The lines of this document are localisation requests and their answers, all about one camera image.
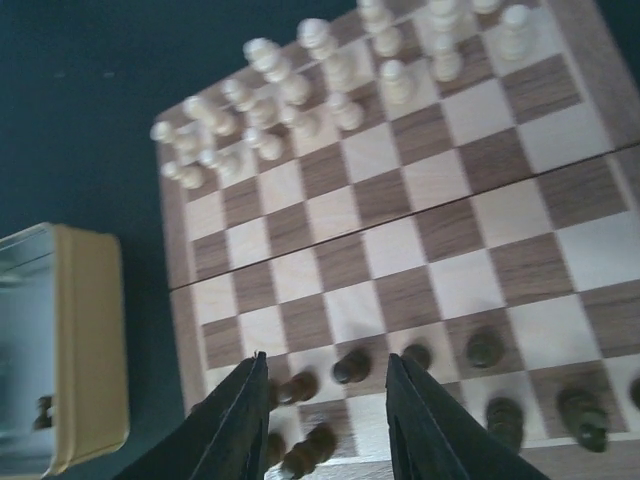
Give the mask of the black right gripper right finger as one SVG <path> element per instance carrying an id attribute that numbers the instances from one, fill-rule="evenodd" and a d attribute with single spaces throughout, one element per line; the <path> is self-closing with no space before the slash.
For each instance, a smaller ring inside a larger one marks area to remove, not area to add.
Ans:
<path id="1" fill-rule="evenodd" d="M 396 479 L 544 479 L 415 360 L 389 356 L 386 410 Z"/>

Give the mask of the dark knight piece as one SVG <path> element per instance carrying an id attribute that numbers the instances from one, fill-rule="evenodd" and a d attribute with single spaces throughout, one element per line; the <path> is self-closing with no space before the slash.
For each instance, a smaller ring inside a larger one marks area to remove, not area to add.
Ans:
<path id="1" fill-rule="evenodd" d="M 304 441 L 296 443 L 285 454 L 280 466 L 282 479 L 301 479 L 335 453 L 337 436 L 328 423 L 320 423 L 309 432 Z"/>

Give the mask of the dark king piece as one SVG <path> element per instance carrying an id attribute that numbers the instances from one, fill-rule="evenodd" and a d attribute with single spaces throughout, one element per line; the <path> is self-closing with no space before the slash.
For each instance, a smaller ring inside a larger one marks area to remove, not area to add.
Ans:
<path id="1" fill-rule="evenodd" d="M 566 388 L 557 396 L 557 410 L 567 432 L 584 449 L 604 453 L 609 420 L 598 397 L 583 388 Z"/>

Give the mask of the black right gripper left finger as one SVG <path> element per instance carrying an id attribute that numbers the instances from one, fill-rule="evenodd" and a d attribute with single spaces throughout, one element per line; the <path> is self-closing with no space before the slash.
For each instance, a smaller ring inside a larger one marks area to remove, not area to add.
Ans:
<path id="1" fill-rule="evenodd" d="M 267 470 L 266 354 L 237 367 L 170 435 L 118 479 L 262 479 Z"/>

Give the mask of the dark pawn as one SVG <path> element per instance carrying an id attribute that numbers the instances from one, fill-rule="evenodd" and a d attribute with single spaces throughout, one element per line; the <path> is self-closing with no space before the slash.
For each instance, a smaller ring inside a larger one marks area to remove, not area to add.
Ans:
<path id="1" fill-rule="evenodd" d="M 332 367 L 333 380 L 342 385 L 359 383 L 371 372 L 371 357 L 364 349 L 350 351 Z"/>

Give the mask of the dark bishop piece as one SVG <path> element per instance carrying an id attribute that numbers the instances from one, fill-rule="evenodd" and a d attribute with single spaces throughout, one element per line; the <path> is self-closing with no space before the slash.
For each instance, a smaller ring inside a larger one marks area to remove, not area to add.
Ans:
<path id="1" fill-rule="evenodd" d="M 485 409 L 487 431 L 515 452 L 520 452 L 524 438 L 524 414 L 513 399 L 496 397 Z"/>

